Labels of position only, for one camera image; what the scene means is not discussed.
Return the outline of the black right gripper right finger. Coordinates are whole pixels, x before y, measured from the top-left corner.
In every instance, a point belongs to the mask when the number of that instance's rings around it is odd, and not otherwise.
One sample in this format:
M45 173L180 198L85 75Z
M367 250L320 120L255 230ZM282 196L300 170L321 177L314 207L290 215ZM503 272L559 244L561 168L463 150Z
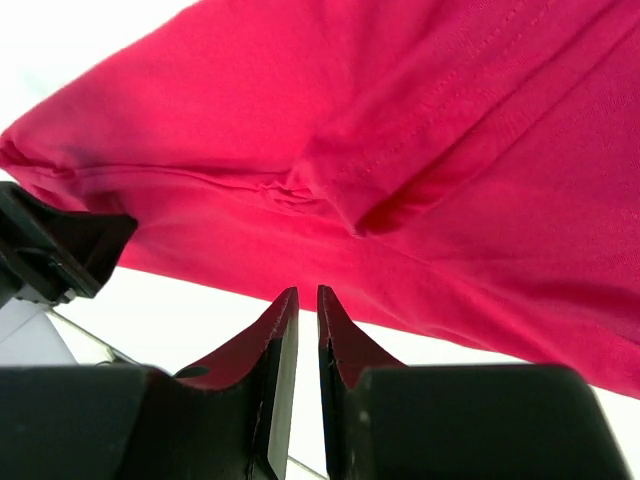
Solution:
M560 365L410 367L317 291L332 479L626 479L600 405Z

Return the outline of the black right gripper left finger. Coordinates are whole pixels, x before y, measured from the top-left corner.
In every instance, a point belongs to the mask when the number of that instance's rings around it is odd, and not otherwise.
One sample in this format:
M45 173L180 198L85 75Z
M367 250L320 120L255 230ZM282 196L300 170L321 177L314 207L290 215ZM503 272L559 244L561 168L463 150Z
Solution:
M298 292L175 375L149 366L1 371L5 479L282 479Z

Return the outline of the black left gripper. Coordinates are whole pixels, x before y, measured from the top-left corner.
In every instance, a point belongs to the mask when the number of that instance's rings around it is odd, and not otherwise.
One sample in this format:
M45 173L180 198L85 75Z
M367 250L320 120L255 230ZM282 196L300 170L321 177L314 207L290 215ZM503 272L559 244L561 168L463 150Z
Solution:
M94 298L138 223L126 214L67 212L1 183L1 304L46 306Z

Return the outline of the pink t-shirt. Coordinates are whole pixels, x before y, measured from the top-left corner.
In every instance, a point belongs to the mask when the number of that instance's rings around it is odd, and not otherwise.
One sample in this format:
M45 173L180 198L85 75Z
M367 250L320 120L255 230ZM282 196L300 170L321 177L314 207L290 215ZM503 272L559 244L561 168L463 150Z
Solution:
M639 394L635 1L200 1L10 125L124 266Z

